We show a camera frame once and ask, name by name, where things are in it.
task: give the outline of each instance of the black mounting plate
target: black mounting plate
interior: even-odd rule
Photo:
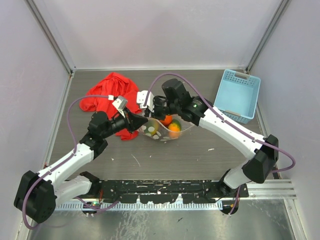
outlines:
[[[219,190],[219,182],[214,180],[102,180],[102,199],[105,203],[119,200],[121,203],[134,204],[138,196],[140,202],[147,204],[174,203],[181,194],[184,204],[215,203],[215,198],[234,198],[236,191],[229,196]],[[248,188],[243,184],[240,188],[242,198],[249,197]],[[81,198],[99,198],[97,195],[82,195]]]

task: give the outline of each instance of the basket handle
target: basket handle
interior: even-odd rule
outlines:
[[[238,116],[238,117],[241,117],[241,114],[236,113],[236,112],[234,112],[234,111],[225,110],[225,112],[228,113],[228,114],[232,114],[232,115],[236,115],[236,116]]]
[[[250,75],[242,73],[242,72],[238,72],[238,71],[234,74],[234,76],[236,78],[245,79],[245,80],[248,80],[248,78],[250,78]]]

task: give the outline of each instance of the clear plastic bowl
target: clear plastic bowl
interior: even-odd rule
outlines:
[[[181,131],[171,131],[164,126],[159,120],[148,118],[148,122],[139,128],[143,135],[157,141],[169,141],[180,138],[184,133],[190,131],[193,123],[182,120],[178,115],[172,115],[172,119],[178,120],[181,125]]]

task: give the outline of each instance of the wire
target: wire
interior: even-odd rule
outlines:
[[[253,136],[251,136],[250,134],[248,134],[245,131],[241,130],[239,127],[237,127],[233,123],[229,122],[228,120],[225,120],[223,116],[221,116],[216,110],[214,110],[214,108],[207,102],[205,97],[196,89],[196,87],[190,81],[188,81],[185,77],[181,76],[180,74],[167,72],[167,73],[163,73],[163,74],[160,74],[159,76],[157,76],[153,80],[153,82],[151,83],[151,85],[150,85],[150,87],[148,89],[148,92],[146,94],[146,98],[145,98],[145,102],[144,102],[143,106],[147,105],[149,94],[151,92],[152,87],[155,85],[155,83],[160,78],[162,78],[163,76],[168,76],[168,75],[172,75],[172,76],[178,77],[178,78],[182,79],[183,81],[185,81],[196,92],[196,94],[198,94],[198,96],[201,98],[201,100],[204,102],[204,104],[217,116],[217,118],[221,119],[223,122],[228,124],[230,127],[234,128],[239,133],[243,134],[244,136],[246,136],[247,138],[251,139],[252,141],[256,141],[257,143],[259,143],[261,145],[267,146],[267,147],[269,147],[271,149],[274,149],[274,150],[276,150],[276,151],[278,151],[280,153],[283,153],[284,155],[286,155],[288,158],[291,159],[292,164],[290,166],[285,167],[285,168],[281,168],[281,169],[272,170],[271,173],[279,173],[279,172],[283,172],[283,171],[286,171],[286,170],[290,170],[296,165],[296,160],[290,153],[286,152],[285,150],[283,150],[283,149],[281,149],[281,148],[279,148],[277,146],[274,146],[274,145],[271,145],[271,144],[269,144],[267,142],[255,139]]]
[[[100,193],[100,196],[99,196],[99,203],[101,203],[101,201],[102,201],[102,197],[103,197],[103,195],[104,195],[104,191],[101,189],[101,190],[99,191],[99,193]]]
[[[234,201],[233,207],[231,208],[231,211],[229,212],[229,216],[231,216],[231,214],[234,212],[234,209],[238,203],[240,188],[241,188],[241,185],[238,187],[238,191],[236,192],[235,201]]]
[[[92,209],[92,210],[95,210],[97,212],[100,212],[100,213],[103,213],[105,212],[106,210],[109,210],[109,209],[112,209],[115,205],[117,205],[119,203],[119,201],[115,201],[114,203],[112,203],[110,206],[106,207],[106,208],[98,208],[98,207],[94,207],[94,206],[91,206],[90,204],[86,203],[83,199],[81,199],[80,197],[75,197],[75,199],[79,200],[80,202],[82,202],[86,207]]]
[[[224,195],[224,196],[222,196],[222,197],[218,198],[218,200],[217,200],[216,202],[218,202],[219,200],[221,200],[221,199],[225,198],[226,196],[227,196],[227,195]]]
[[[26,208],[27,208],[27,202],[28,202],[28,199],[30,197],[30,194],[32,193],[32,191],[35,189],[35,187],[37,186],[37,184],[43,180],[46,176],[48,176],[49,174],[51,174],[53,171],[55,171],[57,168],[61,167],[63,164],[65,164],[66,162],[68,162],[77,152],[77,140],[76,140],[76,136],[74,134],[74,132],[72,131],[72,128],[71,128],[71,125],[70,125],[70,111],[71,111],[71,108],[80,100],[82,99],[86,99],[86,98],[106,98],[108,99],[109,98],[109,95],[105,95],[105,96],[102,96],[102,95],[87,95],[87,96],[82,96],[82,97],[79,97],[78,99],[74,100],[68,110],[67,110],[67,113],[66,113],[66,121],[67,121],[67,125],[68,125],[68,128],[69,128],[69,131],[71,133],[71,136],[72,136],[72,139],[73,139],[73,143],[74,143],[74,147],[73,147],[73,153],[70,154],[70,156],[68,156],[65,160],[63,160],[62,162],[60,162],[57,166],[53,167],[50,171],[47,171],[45,174],[43,174],[41,177],[39,177],[32,185],[31,187],[29,188],[29,190],[26,192],[25,194],[25,197],[24,197],[24,200],[23,200],[23,204],[22,204],[22,219],[23,219],[23,223],[24,225],[30,229],[30,230],[35,230],[39,224],[36,224],[35,226],[31,226],[29,223],[28,223],[28,220],[27,220],[27,213],[26,213]]]

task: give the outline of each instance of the gray table surface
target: gray table surface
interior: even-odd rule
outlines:
[[[147,90],[161,70],[126,70],[118,73],[132,79],[139,89]],[[190,80],[210,101],[214,102],[223,70],[176,70]],[[110,71],[77,71],[72,80],[66,106],[84,96],[87,91],[107,76]],[[154,95],[164,95],[161,85],[170,76],[163,77],[154,89]],[[73,148],[73,141],[66,121],[66,109],[58,129],[50,164]],[[87,132],[92,112],[83,112],[76,105],[71,112],[71,125],[80,140]],[[245,125],[260,133],[257,119]],[[242,163],[245,158],[231,144],[201,127],[192,127],[179,139],[159,142],[147,136],[121,141],[118,136],[107,139],[108,147],[94,161],[80,168],[71,178],[88,171],[100,179],[220,179],[226,170]]]

